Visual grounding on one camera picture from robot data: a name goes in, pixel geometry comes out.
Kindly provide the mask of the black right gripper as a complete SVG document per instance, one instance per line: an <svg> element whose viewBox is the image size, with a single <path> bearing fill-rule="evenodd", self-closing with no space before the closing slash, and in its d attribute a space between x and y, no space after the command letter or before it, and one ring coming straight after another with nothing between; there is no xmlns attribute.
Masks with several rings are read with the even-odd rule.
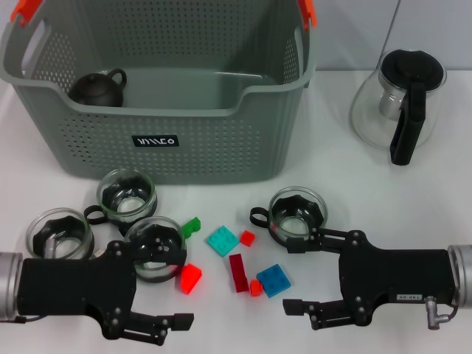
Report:
<svg viewBox="0 0 472 354"><path fill-rule="evenodd" d="M308 315L313 330L345 325L366 327L374 311L387 303L424 303L430 296L452 306L456 291L445 249L380 249L360 231L314 229L307 237L290 237L289 254L325 251L339 256L343 300L309 302L283 299L287 316Z"/></svg>

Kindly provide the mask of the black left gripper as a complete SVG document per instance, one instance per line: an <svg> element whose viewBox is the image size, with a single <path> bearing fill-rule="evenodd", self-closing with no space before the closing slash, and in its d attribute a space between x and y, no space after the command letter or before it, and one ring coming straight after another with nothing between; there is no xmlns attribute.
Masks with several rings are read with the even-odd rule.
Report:
<svg viewBox="0 0 472 354"><path fill-rule="evenodd" d="M131 312L136 292L132 255L137 264L183 266L187 250L178 235L160 235L131 240L131 247L119 241L110 242L104 254L95 259L26 259L18 286L18 313L89 316L99 323L107 339L162 346L170 331L188 331L195 316Z"/></svg>

